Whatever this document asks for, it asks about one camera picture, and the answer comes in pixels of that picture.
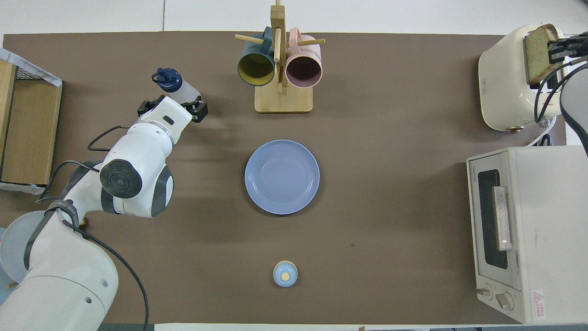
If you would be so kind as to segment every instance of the mug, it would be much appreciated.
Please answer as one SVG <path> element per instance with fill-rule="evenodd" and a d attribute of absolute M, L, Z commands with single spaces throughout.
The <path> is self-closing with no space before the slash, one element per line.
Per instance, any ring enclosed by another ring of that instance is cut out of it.
<path fill-rule="evenodd" d="M 237 64 L 239 77 L 249 85 L 263 86 L 273 79 L 273 36 L 272 28 L 266 27 L 262 34 L 255 34 L 252 37 L 263 39 L 262 44 L 245 42 L 241 59 Z"/>
<path fill-rule="evenodd" d="M 306 40 L 314 40 L 314 37 L 301 35 L 298 28 L 290 30 L 286 79 L 290 84 L 301 88 L 313 87 L 323 77 L 320 45 L 298 46 L 299 41 Z"/>

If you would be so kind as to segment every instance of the mug handle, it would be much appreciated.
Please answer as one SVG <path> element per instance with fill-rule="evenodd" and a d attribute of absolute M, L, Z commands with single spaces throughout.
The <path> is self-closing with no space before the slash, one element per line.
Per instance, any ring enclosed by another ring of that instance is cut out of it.
<path fill-rule="evenodd" d="M 265 31 L 263 32 L 263 43 L 261 44 L 261 48 L 259 49 L 259 52 L 267 55 L 270 51 L 271 46 L 272 46 L 272 42 L 273 42 L 272 28 L 266 27 Z"/>
<path fill-rule="evenodd" d="M 298 46 L 298 40 L 302 39 L 302 34 L 298 28 L 292 28 L 290 30 L 290 37 L 288 43 L 290 43 L 290 51 L 292 55 L 300 54 L 300 46 Z"/>

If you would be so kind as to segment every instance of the warning triangle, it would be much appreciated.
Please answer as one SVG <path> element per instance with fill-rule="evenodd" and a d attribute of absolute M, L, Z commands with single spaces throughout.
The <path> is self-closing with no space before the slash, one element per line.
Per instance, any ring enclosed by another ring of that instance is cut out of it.
<path fill-rule="evenodd" d="M 542 298 L 543 296 L 539 295 L 539 293 L 533 292 L 533 301 L 535 301 L 535 303 L 541 301 Z"/>

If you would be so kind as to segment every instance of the bread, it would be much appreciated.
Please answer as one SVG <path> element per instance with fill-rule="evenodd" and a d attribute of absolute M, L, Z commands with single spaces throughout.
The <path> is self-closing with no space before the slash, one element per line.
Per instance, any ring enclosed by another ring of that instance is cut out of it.
<path fill-rule="evenodd" d="M 529 85 L 537 85 L 555 68 L 562 64 L 550 64 L 547 53 L 547 42 L 557 40 L 557 31 L 552 24 L 545 24 L 531 31 L 524 39 L 527 81 Z"/>

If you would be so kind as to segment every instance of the white bottle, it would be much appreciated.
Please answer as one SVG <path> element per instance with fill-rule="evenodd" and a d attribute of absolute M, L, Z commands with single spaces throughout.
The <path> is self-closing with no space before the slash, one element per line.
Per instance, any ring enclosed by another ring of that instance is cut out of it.
<path fill-rule="evenodd" d="M 193 102 L 198 98 L 200 92 L 182 79 L 182 76 L 173 68 L 158 68 L 151 76 L 162 90 L 178 104 Z"/>

